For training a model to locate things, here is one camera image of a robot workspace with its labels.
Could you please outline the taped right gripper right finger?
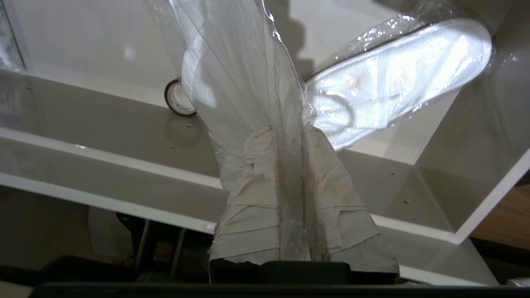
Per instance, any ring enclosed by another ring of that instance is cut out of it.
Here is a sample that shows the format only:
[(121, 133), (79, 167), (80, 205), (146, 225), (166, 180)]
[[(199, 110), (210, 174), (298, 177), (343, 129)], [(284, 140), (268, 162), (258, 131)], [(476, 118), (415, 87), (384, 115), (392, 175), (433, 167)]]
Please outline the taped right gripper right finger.
[(304, 223), (311, 260), (348, 265), (354, 283), (394, 284), (400, 269), (392, 245), (325, 134), (313, 126), (304, 130)]

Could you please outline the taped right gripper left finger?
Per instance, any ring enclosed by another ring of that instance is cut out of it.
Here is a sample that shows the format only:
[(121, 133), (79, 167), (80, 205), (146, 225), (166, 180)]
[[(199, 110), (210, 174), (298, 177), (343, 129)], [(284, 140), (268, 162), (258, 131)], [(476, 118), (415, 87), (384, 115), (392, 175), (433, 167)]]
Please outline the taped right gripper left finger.
[(264, 126), (244, 142), (235, 186), (214, 229), (212, 283), (259, 283), (263, 265), (280, 261), (278, 182), (276, 133)]

